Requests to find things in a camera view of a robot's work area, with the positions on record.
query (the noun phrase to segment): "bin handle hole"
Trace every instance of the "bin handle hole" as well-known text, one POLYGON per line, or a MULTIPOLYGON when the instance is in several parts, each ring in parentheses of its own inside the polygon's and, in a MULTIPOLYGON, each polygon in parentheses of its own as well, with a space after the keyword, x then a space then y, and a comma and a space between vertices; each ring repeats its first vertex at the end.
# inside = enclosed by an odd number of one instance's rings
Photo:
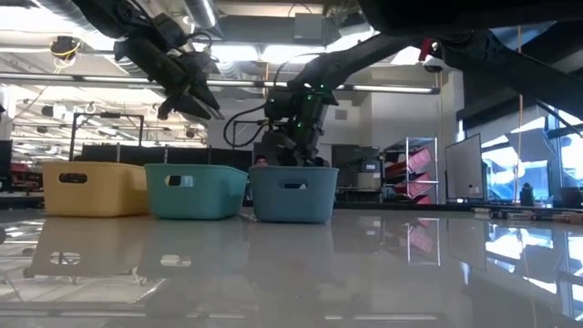
POLYGON ((165 267, 170 268, 188 268, 192 264, 192 259, 189 255, 174 255, 166 254, 162 255, 160 259, 160 264, 165 267))
POLYGON ((307 180, 288 180, 288 181, 281 181, 280 188, 286 190, 306 190, 310 187, 310 184, 307 180))
POLYGON ((195 180, 192 176, 167 176, 166 185, 169 187, 182 187, 182 188, 192 188, 194 187, 195 180))
POLYGON ((83 184, 87 183, 87 174, 83 173, 61 173, 58 175, 61 183, 83 184))
POLYGON ((81 255, 72 251, 53 251, 50 261, 58 265, 77 265, 81 261, 81 255))

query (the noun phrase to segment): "whiteboard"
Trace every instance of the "whiteboard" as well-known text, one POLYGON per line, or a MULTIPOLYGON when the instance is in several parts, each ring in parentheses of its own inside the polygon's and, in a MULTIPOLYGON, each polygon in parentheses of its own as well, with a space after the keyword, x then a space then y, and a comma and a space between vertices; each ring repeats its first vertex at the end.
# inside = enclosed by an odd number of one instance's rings
POLYGON ((467 138, 445 149, 447 198, 483 200, 482 141, 480 135, 467 138))

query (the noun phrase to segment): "reflective table surface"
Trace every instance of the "reflective table surface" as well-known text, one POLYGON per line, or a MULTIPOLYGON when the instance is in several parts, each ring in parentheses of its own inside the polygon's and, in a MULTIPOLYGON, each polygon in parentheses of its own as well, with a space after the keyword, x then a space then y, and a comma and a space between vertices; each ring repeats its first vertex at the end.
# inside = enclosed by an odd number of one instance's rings
POLYGON ((580 226, 412 211, 337 210, 327 225, 1 216, 2 328, 583 323, 580 226))

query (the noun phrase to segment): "person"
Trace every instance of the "person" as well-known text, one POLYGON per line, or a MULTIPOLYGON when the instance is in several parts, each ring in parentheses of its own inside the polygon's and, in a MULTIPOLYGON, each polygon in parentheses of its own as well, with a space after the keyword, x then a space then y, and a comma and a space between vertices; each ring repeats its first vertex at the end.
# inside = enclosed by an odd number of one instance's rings
POLYGON ((269 166, 269 162, 267 161, 267 158, 263 155, 256 155, 255 156, 255 164, 254 166, 256 167, 267 167, 269 166))

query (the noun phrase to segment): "teal storage bin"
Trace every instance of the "teal storage bin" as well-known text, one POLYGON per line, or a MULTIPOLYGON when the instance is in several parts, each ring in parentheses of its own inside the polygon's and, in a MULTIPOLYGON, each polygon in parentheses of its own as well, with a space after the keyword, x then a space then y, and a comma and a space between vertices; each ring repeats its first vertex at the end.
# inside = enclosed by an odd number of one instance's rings
POLYGON ((247 173, 220 165, 148 164, 148 198, 161 219, 217 220, 239 213, 247 173))
POLYGON ((264 167, 249 173, 258 220, 325 223, 332 217, 338 169, 264 167))

